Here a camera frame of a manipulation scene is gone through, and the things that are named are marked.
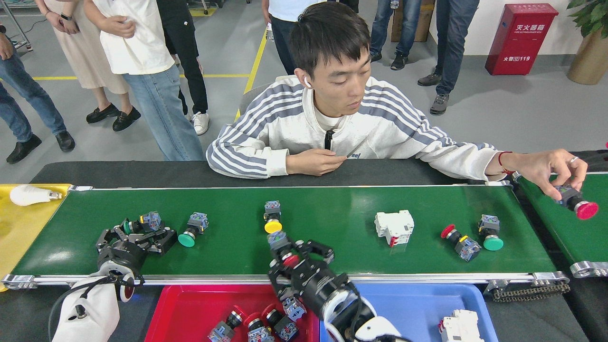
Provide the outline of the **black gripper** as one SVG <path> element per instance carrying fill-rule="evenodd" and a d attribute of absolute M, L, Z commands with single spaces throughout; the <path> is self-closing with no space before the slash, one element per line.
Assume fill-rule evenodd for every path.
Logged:
<path fill-rule="evenodd" d="M 146 252 L 165 255 L 178 240 L 171 228 L 134 234 L 134 243 L 128 242 L 128 234 L 121 227 L 105 229 L 97 241 L 98 274 L 141 275 Z"/>
<path fill-rule="evenodd" d="M 322 315 L 322 307 L 334 292 L 352 292 L 352 283 L 346 274 L 336 275 L 328 266 L 334 259 L 332 247 L 314 240 L 296 241 L 296 249 L 302 256 L 295 269 L 286 268 L 279 263 L 270 263 L 267 273 L 271 286 L 280 302 L 289 297 L 301 300 L 307 309 Z M 295 271 L 295 286 L 291 272 Z"/>

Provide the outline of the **seated person's right hand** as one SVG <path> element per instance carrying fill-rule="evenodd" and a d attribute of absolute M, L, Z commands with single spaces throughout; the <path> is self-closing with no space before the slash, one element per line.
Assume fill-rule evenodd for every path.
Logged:
<path fill-rule="evenodd" d="M 286 157 L 287 174 L 306 174 L 320 177 L 338 169 L 347 156 L 339 156 L 327 149 L 309 149 Z"/>

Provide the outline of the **seated person's left hand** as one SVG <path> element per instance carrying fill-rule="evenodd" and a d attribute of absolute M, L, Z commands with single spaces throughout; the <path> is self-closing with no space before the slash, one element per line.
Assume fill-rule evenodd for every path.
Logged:
<path fill-rule="evenodd" d="M 504 169 L 520 173 L 555 200 L 561 199 L 555 186 L 568 183 L 572 188 L 580 190 L 588 167 L 586 162 L 565 149 L 528 154 L 507 153 L 500 160 Z"/>

